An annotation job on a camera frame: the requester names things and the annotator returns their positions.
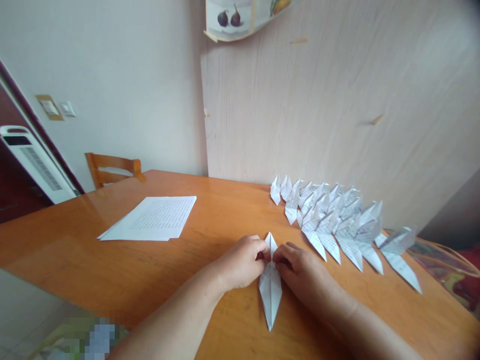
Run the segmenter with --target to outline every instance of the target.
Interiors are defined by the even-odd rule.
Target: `wall switch plate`
[[[54,99],[50,95],[36,95],[35,97],[50,120],[64,120]]]
[[[70,101],[60,101],[58,104],[60,105],[60,110],[63,115],[71,118],[75,118],[77,116]]]

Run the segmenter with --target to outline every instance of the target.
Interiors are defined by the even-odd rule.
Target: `wooden table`
[[[246,234],[314,251],[266,185],[151,170],[106,188],[0,225],[0,265],[8,272],[133,328],[188,278]],[[196,195],[178,239],[98,241],[147,196]],[[380,255],[385,275],[365,263],[364,273],[341,254],[324,263],[350,294],[367,305],[426,359],[473,359],[480,323],[410,256],[416,293]],[[272,332],[258,280],[233,290],[216,307],[198,359],[338,359],[351,355],[326,324],[317,324],[283,283]]]

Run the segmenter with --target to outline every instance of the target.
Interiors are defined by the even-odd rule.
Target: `white appliance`
[[[76,197],[52,159],[24,126],[0,126],[0,136],[37,185],[54,204]]]

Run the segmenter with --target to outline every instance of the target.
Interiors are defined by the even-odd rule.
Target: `chair backrest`
[[[86,152],[85,157],[88,167],[90,168],[93,183],[97,189],[103,188],[105,184],[116,183],[120,180],[130,178],[130,176],[127,175],[102,171],[99,170],[99,168],[124,169],[131,172],[134,176],[142,173],[142,165],[139,159],[128,160],[123,157],[99,155],[93,152]]]

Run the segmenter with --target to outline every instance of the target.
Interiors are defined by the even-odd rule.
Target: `hand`
[[[282,279],[317,317],[333,320],[355,309],[355,300],[333,279],[318,256],[287,242],[273,254]]]
[[[211,265],[215,268],[223,291],[245,288],[264,271],[271,260],[270,249],[258,235],[242,237]]]

